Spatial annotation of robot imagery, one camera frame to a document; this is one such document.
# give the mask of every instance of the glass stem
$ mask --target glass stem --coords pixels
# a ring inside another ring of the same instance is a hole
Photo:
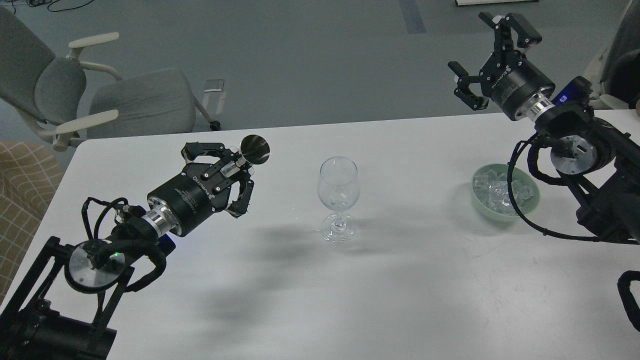
[[[344,221],[344,214],[343,213],[336,213],[336,217],[335,220],[333,221],[333,226],[334,227],[344,227],[346,225],[346,222]]]

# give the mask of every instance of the beige armrest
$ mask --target beige armrest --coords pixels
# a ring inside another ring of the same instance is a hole
[[[107,33],[74,40],[69,43],[71,52],[69,53],[69,55],[67,55],[67,58],[77,60],[78,56],[80,56],[80,53],[82,52],[82,50],[84,50],[85,47],[112,42],[114,40],[118,40],[119,38],[120,33]]]
[[[80,67],[83,69],[106,72],[107,74],[111,74],[116,81],[122,80],[122,75],[120,75],[120,73],[113,67],[98,63],[90,63],[88,61],[79,61],[78,64],[80,64]]]
[[[69,147],[69,140],[74,137],[77,131],[104,124],[117,118],[118,110],[103,111],[102,113],[71,120],[56,126],[53,130],[42,130],[39,135],[52,136],[53,141],[51,143],[53,144],[53,149],[55,151],[65,151]]]

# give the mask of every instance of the glass base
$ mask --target glass base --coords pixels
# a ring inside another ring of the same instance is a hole
[[[353,237],[356,224],[353,218],[345,213],[333,213],[322,223],[324,239],[331,242],[344,242]]]

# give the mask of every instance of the green bowl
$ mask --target green bowl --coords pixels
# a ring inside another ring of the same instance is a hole
[[[476,195],[476,191],[474,188],[474,178],[476,174],[486,172],[491,169],[496,171],[498,174],[506,173],[507,168],[508,166],[506,164],[489,164],[477,169],[476,172],[474,172],[474,175],[471,177],[471,198],[476,209],[480,211],[480,214],[486,216],[487,218],[502,222],[512,222],[518,220],[520,217],[518,215],[505,215],[497,213],[484,205]],[[533,211],[538,207],[538,204],[540,203],[540,189],[538,189],[538,185],[536,185],[536,182],[533,181],[533,178],[531,178],[531,176],[529,176],[526,172],[520,170],[519,168],[513,169],[513,180],[520,180],[523,184],[528,185],[533,189],[534,196],[531,199],[527,200],[523,206],[520,206],[520,211],[522,211],[523,214],[529,215],[533,213]]]

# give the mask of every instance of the plaid fabric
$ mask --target plaid fabric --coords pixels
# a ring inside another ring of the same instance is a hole
[[[0,301],[62,175],[62,168],[44,146],[0,141]]]

